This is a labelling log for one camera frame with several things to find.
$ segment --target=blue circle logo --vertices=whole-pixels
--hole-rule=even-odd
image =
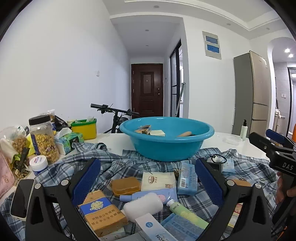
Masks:
[[[152,226],[153,226],[153,223],[151,222],[146,223],[146,227],[151,228]]]

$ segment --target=human hand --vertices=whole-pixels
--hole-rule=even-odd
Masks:
[[[281,172],[278,172],[277,175],[279,176],[279,179],[277,181],[278,189],[276,191],[276,204],[282,202],[285,198],[285,195],[283,193],[283,174]],[[293,187],[287,191],[288,197],[296,197],[296,187]]]

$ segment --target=pink pouch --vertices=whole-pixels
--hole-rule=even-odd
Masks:
[[[15,177],[0,152],[0,198],[13,186]]]

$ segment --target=bicycle handlebar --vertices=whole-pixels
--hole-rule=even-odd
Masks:
[[[113,112],[113,111],[117,111],[117,112],[122,112],[122,113],[125,113],[127,115],[135,115],[135,116],[139,116],[140,114],[138,112],[134,112],[134,111],[131,111],[130,109],[128,110],[120,110],[120,109],[114,109],[114,108],[110,108],[108,107],[107,105],[98,105],[98,104],[91,104],[91,108],[96,108],[98,110],[100,110],[103,113],[105,112]]]

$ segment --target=blue plastic basin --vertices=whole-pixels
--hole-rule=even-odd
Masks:
[[[152,130],[163,130],[165,137],[136,133],[140,126],[151,125]],[[120,130],[129,135],[135,149],[143,156],[157,161],[181,161],[196,153],[203,140],[214,134],[207,123],[178,117],[144,117],[123,122]],[[177,137],[191,131],[196,136]]]

